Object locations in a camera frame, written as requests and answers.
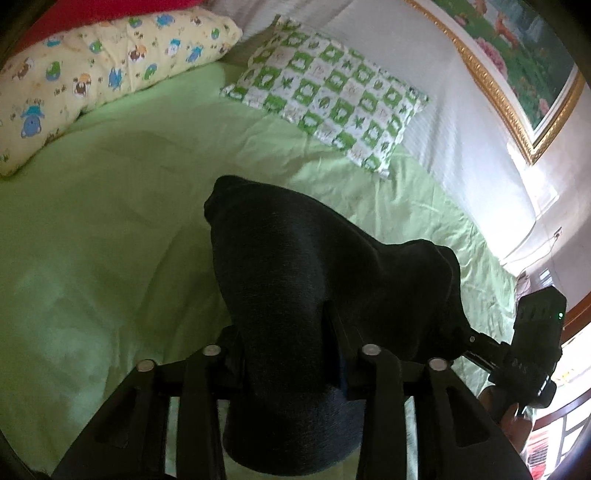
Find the white wall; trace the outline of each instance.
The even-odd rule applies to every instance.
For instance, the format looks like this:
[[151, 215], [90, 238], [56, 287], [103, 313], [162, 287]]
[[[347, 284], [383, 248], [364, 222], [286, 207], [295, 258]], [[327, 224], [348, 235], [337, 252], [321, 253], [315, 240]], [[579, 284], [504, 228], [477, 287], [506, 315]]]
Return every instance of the white wall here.
[[[535, 176], [545, 179], [547, 185], [543, 189], [556, 190], [558, 199], [539, 218], [531, 236], [512, 260], [516, 264], [515, 259], [535, 251], [562, 227], [551, 253], [527, 268], [527, 272], [539, 275], [548, 268], [571, 308], [591, 291], [591, 89], [588, 86], [556, 139], [529, 168]], [[547, 250], [541, 249], [530, 260], [545, 253]]]

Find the screw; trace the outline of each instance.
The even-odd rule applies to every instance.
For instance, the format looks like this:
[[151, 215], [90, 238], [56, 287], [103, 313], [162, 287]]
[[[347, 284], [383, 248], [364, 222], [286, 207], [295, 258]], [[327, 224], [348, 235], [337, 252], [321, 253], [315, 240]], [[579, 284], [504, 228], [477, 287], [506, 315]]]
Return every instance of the screw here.
[[156, 362], [154, 360], [146, 359], [140, 360], [138, 364], [135, 366], [138, 369], [138, 372], [149, 372], [156, 366]]
[[203, 349], [203, 355], [205, 356], [216, 356], [222, 352], [222, 347], [219, 345], [207, 345]]
[[429, 366], [436, 372], [443, 372], [447, 369], [448, 363], [443, 358], [431, 358]]
[[363, 345], [363, 347], [361, 348], [361, 351], [365, 355], [376, 356], [376, 355], [379, 355], [379, 353], [382, 351], [382, 349], [380, 347], [378, 347], [378, 345], [374, 345], [373, 343], [368, 343], [367, 345]]

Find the green and white checkered pillow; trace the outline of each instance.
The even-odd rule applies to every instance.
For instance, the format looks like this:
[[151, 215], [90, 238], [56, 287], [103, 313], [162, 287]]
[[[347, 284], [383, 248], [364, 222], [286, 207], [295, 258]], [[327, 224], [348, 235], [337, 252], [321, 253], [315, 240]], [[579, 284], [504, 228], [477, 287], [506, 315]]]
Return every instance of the green and white checkered pillow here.
[[361, 53], [286, 17], [222, 93], [280, 114], [384, 177], [404, 128], [428, 102]]

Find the white blanket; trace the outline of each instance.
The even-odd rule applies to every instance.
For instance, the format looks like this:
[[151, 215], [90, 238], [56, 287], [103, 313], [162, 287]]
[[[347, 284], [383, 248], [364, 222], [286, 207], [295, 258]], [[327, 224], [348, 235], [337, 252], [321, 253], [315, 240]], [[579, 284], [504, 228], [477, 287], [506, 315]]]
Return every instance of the white blanket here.
[[403, 144], [505, 258], [527, 237], [535, 212], [506, 144], [509, 134], [453, 43], [404, 0], [213, 0], [243, 40], [289, 15], [361, 51], [431, 101]]

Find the painting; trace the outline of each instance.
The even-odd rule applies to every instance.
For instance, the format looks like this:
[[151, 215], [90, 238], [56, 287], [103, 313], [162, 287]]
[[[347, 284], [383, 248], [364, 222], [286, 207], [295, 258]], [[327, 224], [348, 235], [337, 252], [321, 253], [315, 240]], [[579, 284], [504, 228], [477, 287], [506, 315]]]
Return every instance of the painting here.
[[406, 0], [454, 42], [476, 83], [535, 163], [584, 87], [572, 57], [524, 0]]

